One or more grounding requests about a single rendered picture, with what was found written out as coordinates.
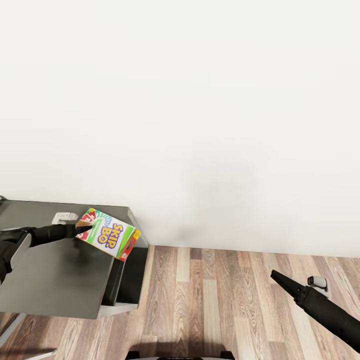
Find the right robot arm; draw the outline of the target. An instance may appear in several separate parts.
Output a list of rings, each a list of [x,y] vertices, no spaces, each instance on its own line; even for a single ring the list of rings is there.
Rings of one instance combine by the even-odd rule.
[[[360,354],[360,320],[329,300],[332,295],[328,278],[311,276],[307,279],[309,286],[303,286],[274,269],[271,273],[271,278],[299,307]]]

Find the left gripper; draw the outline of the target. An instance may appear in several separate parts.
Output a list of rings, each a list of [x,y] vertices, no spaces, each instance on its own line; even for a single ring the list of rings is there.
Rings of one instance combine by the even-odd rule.
[[[61,239],[71,239],[77,236],[78,234],[82,234],[91,230],[93,228],[92,225],[87,226],[77,226],[75,224],[57,224],[57,225],[49,225],[43,226],[48,229],[49,237],[48,241],[45,243],[51,243]]]

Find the board game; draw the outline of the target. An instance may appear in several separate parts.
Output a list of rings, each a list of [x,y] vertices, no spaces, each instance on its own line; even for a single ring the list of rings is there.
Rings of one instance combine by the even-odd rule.
[[[89,208],[75,227],[83,226],[92,226],[92,229],[78,234],[77,238],[122,261],[127,259],[141,235],[136,227],[94,208]],[[132,240],[132,246],[127,250]]]

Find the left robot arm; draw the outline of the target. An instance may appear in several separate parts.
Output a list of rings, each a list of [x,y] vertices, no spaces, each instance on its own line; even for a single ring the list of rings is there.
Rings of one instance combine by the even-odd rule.
[[[71,239],[91,230],[92,225],[77,226],[65,221],[77,220],[72,212],[56,213],[52,225],[22,228],[8,228],[0,231],[0,285],[23,257],[27,249],[61,239]]]

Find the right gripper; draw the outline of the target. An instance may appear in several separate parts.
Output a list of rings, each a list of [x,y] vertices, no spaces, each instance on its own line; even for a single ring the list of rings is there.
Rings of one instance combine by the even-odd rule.
[[[348,313],[343,308],[312,286],[303,286],[274,269],[271,273],[271,278],[286,290],[309,316],[336,336],[343,332],[348,323]]]

